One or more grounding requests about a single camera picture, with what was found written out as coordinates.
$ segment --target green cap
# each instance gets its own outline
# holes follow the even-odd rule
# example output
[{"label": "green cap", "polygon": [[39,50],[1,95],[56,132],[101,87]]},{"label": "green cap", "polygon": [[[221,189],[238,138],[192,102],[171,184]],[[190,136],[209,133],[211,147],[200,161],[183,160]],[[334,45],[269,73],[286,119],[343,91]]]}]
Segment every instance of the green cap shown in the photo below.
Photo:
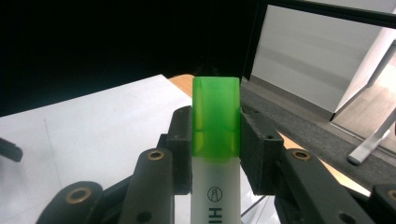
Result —
[{"label": "green cap", "polygon": [[195,77],[192,82],[192,156],[239,157],[240,97],[237,77]]}]

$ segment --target metal leg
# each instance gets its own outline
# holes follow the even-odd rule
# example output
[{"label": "metal leg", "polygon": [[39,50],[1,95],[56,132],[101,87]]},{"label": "metal leg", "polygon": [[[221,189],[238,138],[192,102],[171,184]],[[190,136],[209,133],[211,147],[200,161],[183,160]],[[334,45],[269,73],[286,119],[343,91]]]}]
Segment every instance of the metal leg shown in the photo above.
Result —
[{"label": "metal leg", "polygon": [[374,133],[370,135],[364,142],[361,143],[352,153],[349,154],[347,159],[354,165],[361,164],[378,145],[388,136],[390,133],[390,126],[396,120],[396,108],[393,109],[392,113],[382,123]]}]

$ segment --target metal frame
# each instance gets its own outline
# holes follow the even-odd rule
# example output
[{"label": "metal frame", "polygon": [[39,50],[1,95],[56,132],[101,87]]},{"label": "metal frame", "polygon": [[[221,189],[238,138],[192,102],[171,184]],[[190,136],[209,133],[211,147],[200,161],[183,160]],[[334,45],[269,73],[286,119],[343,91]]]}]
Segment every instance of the metal frame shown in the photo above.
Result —
[{"label": "metal frame", "polygon": [[268,6],[284,7],[346,21],[357,21],[365,24],[396,29],[396,15],[390,13],[357,9],[353,7],[339,7],[300,0],[259,0],[243,70],[243,76],[247,79],[250,79],[251,71],[253,69],[254,58],[259,45],[262,25],[264,23]]}]

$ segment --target highlighter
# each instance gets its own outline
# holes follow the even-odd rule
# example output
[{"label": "highlighter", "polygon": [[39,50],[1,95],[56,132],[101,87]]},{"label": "highlighter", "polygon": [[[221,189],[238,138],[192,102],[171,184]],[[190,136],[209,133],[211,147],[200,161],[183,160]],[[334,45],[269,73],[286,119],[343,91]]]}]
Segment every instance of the highlighter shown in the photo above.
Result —
[{"label": "highlighter", "polygon": [[194,78],[191,140],[191,224],[240,224],[238,78]]}]

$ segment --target circular logo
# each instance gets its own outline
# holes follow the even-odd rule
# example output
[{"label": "circular logo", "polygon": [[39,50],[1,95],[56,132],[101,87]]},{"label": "circular logo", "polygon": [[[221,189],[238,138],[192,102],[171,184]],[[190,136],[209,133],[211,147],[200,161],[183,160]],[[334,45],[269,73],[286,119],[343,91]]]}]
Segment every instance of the circular logo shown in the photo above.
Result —
[{"label": "circular logo", "polygon": [[222,191],[221,191],[221,189],[219,189],[218,187],[210,188],[210,189],[207,191],[207,198],[208,198],[211,202],[214,202],[214,203],[220,201],[221,198],[222,198]]}]

